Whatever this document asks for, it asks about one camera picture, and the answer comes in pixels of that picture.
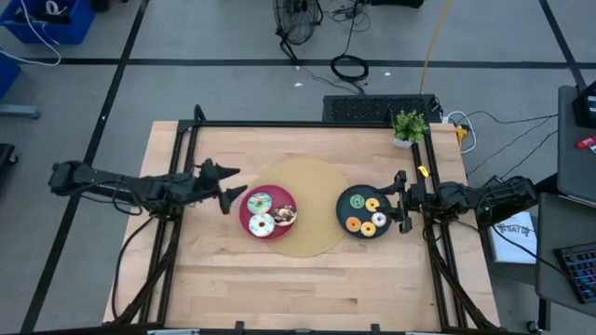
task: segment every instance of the black plate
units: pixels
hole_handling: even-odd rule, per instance
[[[344,228],[344,230],[348,234],[357,238],[370,239],[383,235],[387,231],[387,229],[389,229],[389,226],[391,225],[391,219],[389,218],[387,218],[387,223],[385,223],[383,227],[376,227],[376,232],[374,232],[374,235],[370,237],[365,236],[361,231],[352,233],[349,230],[347,230],[347,227],[345,227],[345,221],[349,217],[357,217],[360,219],[360,221],[362,221],[362,223],[366,221],[373,221],[373,213],[366,209],[366,206],[360,209],[355,209],[350,205],[350,197],[354,194],[362,195],[364,197],[364,200],[372,197],[376,198],[377,200],[379,200],[379,204],[381,204],[382,207],[391,206],[387,197],[383,194],[376,193],[375,190],[376,189],[370,185],[354,185],[346,189],[342,193],[342,195],[339,196],[339,199],[337,199],[337,220],[339,220],[339,224],[342,226],[342,228]]]

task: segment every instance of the white frosted donut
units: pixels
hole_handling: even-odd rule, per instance
[[[253,215],[249,221],[249,230],[257,237],[267,237],[275,229],[273,217],[269,214]]]
[[[387,217],[381,212],[375,212],[372,214],[372,223],[377,227],[383,227],[387,223]]]

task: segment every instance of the white pot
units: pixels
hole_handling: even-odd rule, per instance
[[[410,147],[412,147],[412,143],[410,141],[402,141],[396,138],[393,138],[393,145],[403,149],[410,149]]]

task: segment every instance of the desk fan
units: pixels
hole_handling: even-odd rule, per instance
[[[300,46],[315,32],[315,27],[323,21],[323,9],[318,0],[273,0],[278,29],[281,37],[279,47],[298,64],[298,58],[291,46]]]

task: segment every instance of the potted plant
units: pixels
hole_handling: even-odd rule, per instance
[[[425,125],[425,118],[422,114],[412,111],[405,113],[401,111],[393,124],[395,133],[393,134],[393,145],[408,149],[412,143],[418,143],[424,138],[425,131],[428,130]]]

